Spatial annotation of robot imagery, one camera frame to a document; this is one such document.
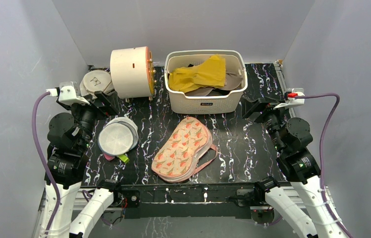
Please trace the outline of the yellow bra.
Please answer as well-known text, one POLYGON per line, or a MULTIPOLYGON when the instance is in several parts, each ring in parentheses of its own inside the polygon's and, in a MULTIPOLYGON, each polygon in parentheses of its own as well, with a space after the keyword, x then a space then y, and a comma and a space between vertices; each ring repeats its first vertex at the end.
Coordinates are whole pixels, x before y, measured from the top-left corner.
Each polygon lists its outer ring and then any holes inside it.
POLYGON ((209 57, 200 65, 176 68, 169 74, 173 91, 188 93, 200 88, 221 88, 226 82, 226 60, 220 55, 209 57))

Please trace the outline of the floral mesh laundry bag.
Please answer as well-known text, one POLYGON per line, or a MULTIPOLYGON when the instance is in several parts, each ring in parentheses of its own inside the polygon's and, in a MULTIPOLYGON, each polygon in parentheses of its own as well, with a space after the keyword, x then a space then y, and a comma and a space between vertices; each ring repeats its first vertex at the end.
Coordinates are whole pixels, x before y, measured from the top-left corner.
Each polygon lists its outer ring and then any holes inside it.
POLYGON ((186 117, 157 152, 152 171, 168 183, 184 182, 218 156, 210 130, 197 118, 186 117))

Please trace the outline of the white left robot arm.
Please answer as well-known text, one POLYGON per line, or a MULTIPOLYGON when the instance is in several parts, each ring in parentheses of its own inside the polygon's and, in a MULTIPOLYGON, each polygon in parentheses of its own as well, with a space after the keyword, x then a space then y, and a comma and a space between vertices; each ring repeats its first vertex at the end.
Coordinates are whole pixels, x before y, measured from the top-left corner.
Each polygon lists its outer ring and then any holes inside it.
POLYGON ((55 115, 49 122, 47 154, 43 154, 38 141, 36 116, 39 102, 45 96, 62 96, 63 91, 52 89, 44 93, 34 104, 32 133, 37 151, 45 168, 45 209, 40 226, 40 238, 87 238, 106 208, 118 206, 123 201, 119 183, 105 180, 99 183, 87 204, 72 219, 74 203, 82 185, 89 156, 86 152, 92 140, 96 121, 116 115, 118 112, 108 95, 95 92, 93 100, 87 96, 86 104, 60 105, 64 113, 55 115))

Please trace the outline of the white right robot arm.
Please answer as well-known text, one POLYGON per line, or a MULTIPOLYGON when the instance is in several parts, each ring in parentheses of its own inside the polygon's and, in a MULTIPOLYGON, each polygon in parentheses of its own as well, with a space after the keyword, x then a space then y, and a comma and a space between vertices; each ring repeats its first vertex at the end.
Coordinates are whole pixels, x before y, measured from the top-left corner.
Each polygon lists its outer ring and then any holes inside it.
POLYGON ((242 117, 255 119, 266 128, 278 152, 277 163, 288 182, 298 193, 307 212, 304 212, 284 192, 272 176, 254 185, 254 198, 260 205, 275 209, 301 238, 350 238, 329 199, 324 184, 323 162, 316 162, 307 146, 313 141, 310 125, 302 118, 292 117, 283 122, 282 116, 290 108, 301 106, 308 96, 290 93, 286 101, 258 98, 242 103, 242 117))

